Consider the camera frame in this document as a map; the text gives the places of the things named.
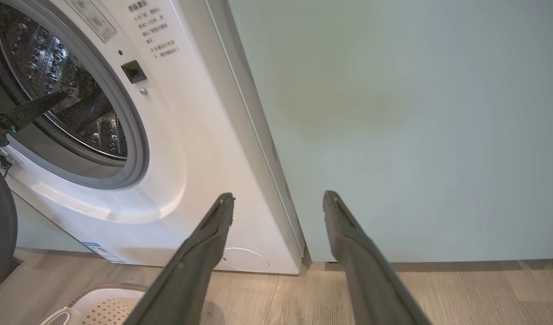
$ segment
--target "light wood floor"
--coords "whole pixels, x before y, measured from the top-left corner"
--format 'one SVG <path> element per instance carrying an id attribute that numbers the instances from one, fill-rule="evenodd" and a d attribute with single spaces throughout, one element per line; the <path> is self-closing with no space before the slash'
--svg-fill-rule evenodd
<path id="1" fill-rule="evenodd" d="M 160 272 L 91 254 L 18 255 L 24 263 L 0 286 L 0 325 L 37 325 L 92 284 L 150 285 Z M 353 324 L 339 265 L 305 265 L 300 276 L 213 272 L 202 324 Z M 553 260 L 395 268 L 434 325 L 553 325 Z"/>

